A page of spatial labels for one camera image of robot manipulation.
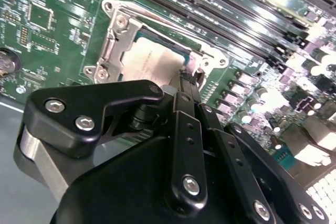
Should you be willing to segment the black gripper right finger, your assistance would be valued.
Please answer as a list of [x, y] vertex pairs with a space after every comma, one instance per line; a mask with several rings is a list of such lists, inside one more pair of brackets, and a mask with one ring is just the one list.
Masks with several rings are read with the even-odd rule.
[[318, 203], [242, 127], [222, 127], [206, 104], [197, 109], [238, 223], [329, 223]]

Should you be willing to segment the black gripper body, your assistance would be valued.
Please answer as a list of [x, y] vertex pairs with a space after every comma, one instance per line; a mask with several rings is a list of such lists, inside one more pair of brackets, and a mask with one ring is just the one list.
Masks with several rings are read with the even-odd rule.
[[156, 137], [75, 180], [53, 223], [251, 223], [229, 171], [201, 137]]

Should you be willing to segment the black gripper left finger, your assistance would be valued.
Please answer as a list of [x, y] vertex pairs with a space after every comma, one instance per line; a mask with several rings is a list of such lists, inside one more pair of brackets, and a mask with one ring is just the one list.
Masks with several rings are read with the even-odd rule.
[[195, 136], [202, 127], [194, 77], [180, 72], [174, 94], [149, 80], [49, 88], [25, 105], [17, 166], [60, 203], [77, 178], [156, 137]]

